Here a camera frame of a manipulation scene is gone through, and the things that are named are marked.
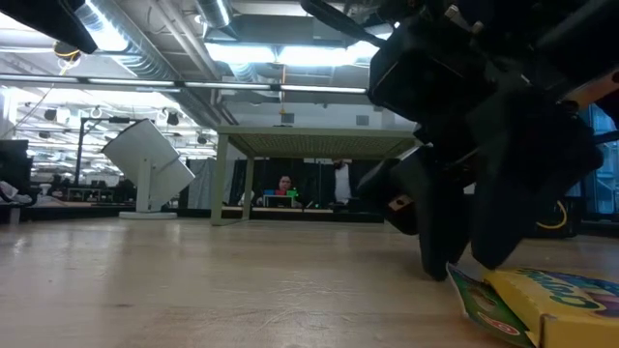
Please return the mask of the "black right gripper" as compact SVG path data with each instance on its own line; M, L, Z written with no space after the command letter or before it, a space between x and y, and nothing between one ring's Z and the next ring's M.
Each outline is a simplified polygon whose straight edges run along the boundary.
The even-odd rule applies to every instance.
M368 98L417 125L422 146L362 181L360 196L406 234L418 231L432 147L459 173L474 258L503 264L571 187L603 164L574 101L551 101L521 73L536 0L388 0L397 24L370 61Z

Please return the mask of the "yellow green crayon box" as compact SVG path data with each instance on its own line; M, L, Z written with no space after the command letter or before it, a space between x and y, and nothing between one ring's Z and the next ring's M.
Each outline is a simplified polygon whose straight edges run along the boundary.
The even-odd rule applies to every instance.
M519 348L619 348L619 282L548 270L447 265L464 315Z

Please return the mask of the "standing person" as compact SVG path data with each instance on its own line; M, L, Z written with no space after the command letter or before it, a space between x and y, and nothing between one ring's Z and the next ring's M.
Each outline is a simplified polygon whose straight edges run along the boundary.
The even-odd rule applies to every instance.
M338 204L347 205L352 197L349 177L349 166L344 159L334 159L335 188L334 197Z

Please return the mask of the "green perforated metal shelf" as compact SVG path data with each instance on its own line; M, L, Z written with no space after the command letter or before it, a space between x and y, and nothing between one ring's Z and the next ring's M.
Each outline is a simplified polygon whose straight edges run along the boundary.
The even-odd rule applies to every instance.
M222 216L227 149L233 146L247 157L245 201L239 221L251 218L251 191L256 158L384 160L396 158L418 145L410 130L321 129L290 127L217 128L215 174L211 188L213 226L233 224Z

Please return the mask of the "laptop with coloured stickers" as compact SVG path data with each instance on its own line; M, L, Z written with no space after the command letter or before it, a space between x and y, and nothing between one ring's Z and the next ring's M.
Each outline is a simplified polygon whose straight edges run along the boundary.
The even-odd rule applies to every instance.
M294 208L298 193L296 190L265 189L262 199L265 208Z

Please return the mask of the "long LED light bar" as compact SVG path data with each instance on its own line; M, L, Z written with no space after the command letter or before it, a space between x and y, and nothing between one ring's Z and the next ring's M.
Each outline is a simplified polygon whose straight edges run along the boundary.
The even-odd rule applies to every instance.
M294 85L280 83L239 83L218 81L183 81L183 80L152 80L152 79L125 79L103 78L86 76L64 75L37 75L0 73L2 82L24 82L31 84L72 84L72 85L97 85L110 87L135 87L146 89L223 89L223 90L247 90L269 92L299 92L299 93L326 93L344 95L364 95L366 88L357 87L333 87L317 85Z

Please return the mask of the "black metal stand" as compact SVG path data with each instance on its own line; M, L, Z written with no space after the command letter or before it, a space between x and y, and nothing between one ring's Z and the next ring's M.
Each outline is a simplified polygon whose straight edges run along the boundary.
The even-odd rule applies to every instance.
M75 163L75 170L74 170L74 184L75 185L79 184L84 137L89 132L86 129L86 124L88 122L93 122L93 126L92 126L93 128L94 126L99 125L101 122L108 122L110 124L129 124L132 121L133 120L129 117L120 117L120 116L111 116L111 117L102 117L102 118L84 117L80 119L78 143L77 143L77 150L76 150L76 163Z

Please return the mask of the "black monitor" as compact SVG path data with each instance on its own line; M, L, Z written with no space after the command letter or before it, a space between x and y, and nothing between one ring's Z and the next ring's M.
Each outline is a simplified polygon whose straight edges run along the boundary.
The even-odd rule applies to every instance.
M32 160L27 140L0 140L0 181L25 192L30 186Z

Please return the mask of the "black aluminium table frame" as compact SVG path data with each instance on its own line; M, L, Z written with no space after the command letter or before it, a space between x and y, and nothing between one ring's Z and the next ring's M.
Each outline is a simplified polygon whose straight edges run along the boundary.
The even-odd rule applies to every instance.
M0 224L26 221L46 221L84 218L127 218L127 219L174 219L210 218L211 211L204 209L168 209L159 213L136 213L133 207L94 206L94 207L30 207L0 205ZM370 213L334 213L328 210L294 210L253 208L248 219L293 220L320 222L360 222L382 223L383 217Z

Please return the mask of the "silver ventilation duct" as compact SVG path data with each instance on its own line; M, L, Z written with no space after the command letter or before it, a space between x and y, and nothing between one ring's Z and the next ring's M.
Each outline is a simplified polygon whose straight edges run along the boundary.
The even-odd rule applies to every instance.
M76 15L98 46L140 79L179 80L177 72L114 0L85 0ZM234 125L236 120L211 90L204 97L190 90L167 93L198 125Z

